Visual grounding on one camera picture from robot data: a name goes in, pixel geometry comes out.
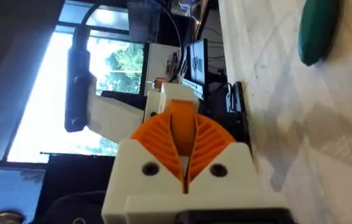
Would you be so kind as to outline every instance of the sunlight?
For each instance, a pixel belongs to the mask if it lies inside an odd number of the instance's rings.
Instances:
[[[48,155],[40,152],[92,154],[85,146],[99,147],[102,137],[87,127],[77,133],[68,133],[64,128],[67,57],[71,45],[71,34],[53,33],[8,161],[47,162]],[[124,45],[89,39],[90,71],[97,80],[105,79],[110,71],[105,59],[121,47]],[[114,155],[116,151],[110,149],[94,154]]]

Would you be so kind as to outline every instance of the desk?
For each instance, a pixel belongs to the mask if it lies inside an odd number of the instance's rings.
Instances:
[[[304,3],[220,0],[228,78],[246,86],[264,188],[300,223],[352,223],[352,0],[329,59],[312,67],[297,50]]]

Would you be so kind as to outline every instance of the black screw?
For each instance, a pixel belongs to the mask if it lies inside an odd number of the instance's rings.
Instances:
[[[227,168],[222,164],[213,164],[210,171],[216,177],[225,177],[228,173]]]
[[[143,166],[143,173],[147,176],[156,175],[159,172],[159,166],[154,162],[147,162]]]

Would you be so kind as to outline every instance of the computer monitor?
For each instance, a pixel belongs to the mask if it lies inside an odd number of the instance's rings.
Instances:
[[[193,89],[195,95],[204,100],[208,94],[207,87],[207,40],[199,40],[187,46],[187,57],[189,71],[181,80],[183,85]]]

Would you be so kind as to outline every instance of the orange gear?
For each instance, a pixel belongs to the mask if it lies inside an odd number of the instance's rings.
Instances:
[[[168,109],[143,123],[132,135],[178,178],[188,184],[235,139],[215,121],[194,112],[190,101],[173,100]],[[188,156],[183,176],[179,156]]]

